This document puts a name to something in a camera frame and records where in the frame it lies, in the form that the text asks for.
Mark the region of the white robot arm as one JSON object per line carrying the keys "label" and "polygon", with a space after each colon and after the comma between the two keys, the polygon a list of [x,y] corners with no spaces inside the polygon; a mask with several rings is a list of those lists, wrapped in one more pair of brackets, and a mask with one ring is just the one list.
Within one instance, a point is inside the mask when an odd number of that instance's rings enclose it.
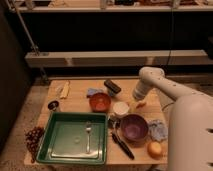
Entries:
{"label": "white robot arm", "polygon": [[164,70],[142,67],[133,97],[157,88],[174,101],[168,128],[168,171],[213,171],[213,97],[169,80]]}

